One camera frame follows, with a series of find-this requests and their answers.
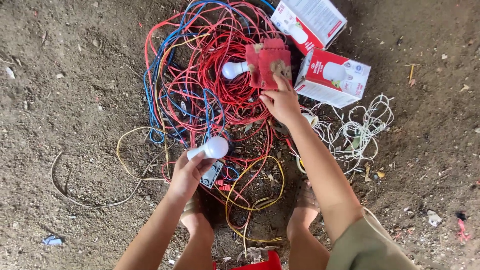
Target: light bulb box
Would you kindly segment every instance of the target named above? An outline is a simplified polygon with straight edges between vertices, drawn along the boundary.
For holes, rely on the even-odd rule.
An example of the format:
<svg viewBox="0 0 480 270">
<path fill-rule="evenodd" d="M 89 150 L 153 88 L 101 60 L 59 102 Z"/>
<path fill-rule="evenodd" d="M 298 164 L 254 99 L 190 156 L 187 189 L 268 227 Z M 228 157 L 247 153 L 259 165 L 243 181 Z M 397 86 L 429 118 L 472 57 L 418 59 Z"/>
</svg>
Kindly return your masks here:
<svg viewBox="0 0 480 270">
<path fill-rule="evenodd" d="M 327 49 L 347 25 L 329 0 L 282 0 L 270 20 L 303 55 L 313 48 Z"/>
<path fill-rule="evenodd" d="M 305 56 L 294 88 L 298 94 L 340 109 L 362 98 L 370 69 L 368 65 L 314 48 Z"/>
</svg>

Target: soil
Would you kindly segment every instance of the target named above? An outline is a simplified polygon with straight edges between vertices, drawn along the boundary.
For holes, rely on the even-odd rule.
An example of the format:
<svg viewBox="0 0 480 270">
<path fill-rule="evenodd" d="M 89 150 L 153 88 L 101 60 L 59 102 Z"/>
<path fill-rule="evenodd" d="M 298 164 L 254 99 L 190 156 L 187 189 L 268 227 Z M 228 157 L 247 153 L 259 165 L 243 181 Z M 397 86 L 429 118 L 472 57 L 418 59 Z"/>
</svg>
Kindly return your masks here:
<svg viewBox="0 0 480 270">
<path fill-rule="evenodd" d="M 367 106 L 380 93 L 395 97 L 395 121 L 377 137 L 379 153 L 370 162 L 372 173 L 383 168 L 386 176 L 371 182 L 356 176 L 352 188 L 392 237 L 420 258 L 452 270 L 479 269 L 480 134 L 475 129 L 480 127 L 480 2 L 333 3 L 347 17 L 348 25 L 329 51 L 372 66 L 358 104 Z M 50 167 L 64 151 L 55 180 L 82 203 L 102 205 L 130 195 L 137 181 L 123 169 L 115 151 L 122 134 L 148 125 L 140 78 L 144 39 L 154 24 L 187 4 L 172 0 L 0 0 L 0 65 L 2 70 L 11 68 L 16 77 L 9 79 L 2 72 L 0 81 L 1 268 L 113 268 L 151 215 L 167 188 L 161 181 L 143 182 L 124 204 L 87 209 L 58 194 L 50 180 Z M 413 86 L 408 83 L 410 64 L 418 64 Z M 463 85 L 470 89 L 461 91 Z M 163 149 L 144 143 L 143 138 L 141 132 L 132 134 L 122 149 L 127 166 L 136 174 Z M 271 154 L 279 149 L 276 141 Z M 181 146 L 174 146 L 171 159 L 180 151 Z M 281 159 L 286 172 L 284 196 L 254 214 L 252 237 L 282 237 L 273 245 L 279 246 L 287 268 L 285 228 L 300 174 L 286 150 Z M 161 177 L 158 170 L 149 173 Z M 257 190 L 271 192 L 268 178 L 260 174 L 259 179 L 258 189 L 247 191 L 249 199 L 258 198 Z M 208 196 L 204 203 L 208 216 L 218 220 L 212 252 L 213 259 L 221 262 L 218 267 L 247 263 L 236 261 L 243 247 L 225 225 L 223 207 Z M 437 227 L 429 224 L 428 210 L 443 218 Z M 470 239 L 463 243 L 456 235 L 458 211 L 468 218 L 465 230 Z M 238 224 L 244 219 L 241 211 L 232 216 Z M 330 247 L 321 217 L 312 225 L 312 233 Z M 52 234 L 64 243 L 42 244 Z M 186 229 L 179 226 L 162 269 L 171 267 L 168 260 L 177 259 L 187 240 Z M 223 263 L 224 257 L 232 260 Z"/>
</svg>

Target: olive green shorts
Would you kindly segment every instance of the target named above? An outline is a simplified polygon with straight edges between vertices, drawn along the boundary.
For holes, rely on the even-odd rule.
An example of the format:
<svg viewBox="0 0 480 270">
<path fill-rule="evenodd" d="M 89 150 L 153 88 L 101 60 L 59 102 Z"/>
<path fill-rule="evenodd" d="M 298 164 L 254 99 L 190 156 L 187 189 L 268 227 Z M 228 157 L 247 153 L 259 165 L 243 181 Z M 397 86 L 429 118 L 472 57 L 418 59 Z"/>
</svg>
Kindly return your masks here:
<svg viewBox="0 0 480 270">
<path fill-rule="evenodd" d="M 377 221 L 367 217 L 378 231 L 390 235 Z M 328 270 L 417 270 L 398 246 L 387 241 L 362 218 L 350 225 L 335 242 Z"/>
</svg>

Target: red cloth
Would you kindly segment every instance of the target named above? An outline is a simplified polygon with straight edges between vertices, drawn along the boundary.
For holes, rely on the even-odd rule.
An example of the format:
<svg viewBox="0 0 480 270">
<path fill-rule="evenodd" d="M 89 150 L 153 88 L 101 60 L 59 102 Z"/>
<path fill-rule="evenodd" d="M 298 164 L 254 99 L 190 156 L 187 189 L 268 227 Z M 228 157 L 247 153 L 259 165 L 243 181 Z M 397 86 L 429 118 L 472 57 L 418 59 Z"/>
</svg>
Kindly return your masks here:
<svg viewBox="0 0 480 270">
<path fill-rule="evenodd" d="M 245 45 L 245 56 L 251 75 L 251 87 L 277 89 L 274 72 L 283 74 L 292 84 L 290 51 L 281 38 L 262 39 L 259 44 Z"/>
</svg>

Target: white light bulb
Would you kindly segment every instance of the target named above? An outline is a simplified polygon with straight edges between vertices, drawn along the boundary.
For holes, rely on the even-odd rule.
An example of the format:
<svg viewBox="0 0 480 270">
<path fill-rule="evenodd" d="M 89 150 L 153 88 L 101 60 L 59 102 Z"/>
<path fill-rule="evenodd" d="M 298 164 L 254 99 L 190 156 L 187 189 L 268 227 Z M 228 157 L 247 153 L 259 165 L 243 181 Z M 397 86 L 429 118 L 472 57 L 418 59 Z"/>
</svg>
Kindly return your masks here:
<svg viewBox="0 0 480 270">
<path fill-rule="evenodd" d="M 248 71 L 248 64 L 246 61 L 241 63 L 226 62 L 222 67 L 222 74 L 225 78 L 230 80 L 246 71 Z"/>
<path fill-rule="evenodd" d="M 188 160 L 202 151 L 205 152 L 204 159 L 221 159 L 228 152 L 228 142 L 223 137 L 211 137 L 204 145 L 188 151 Z"/>
</svg>

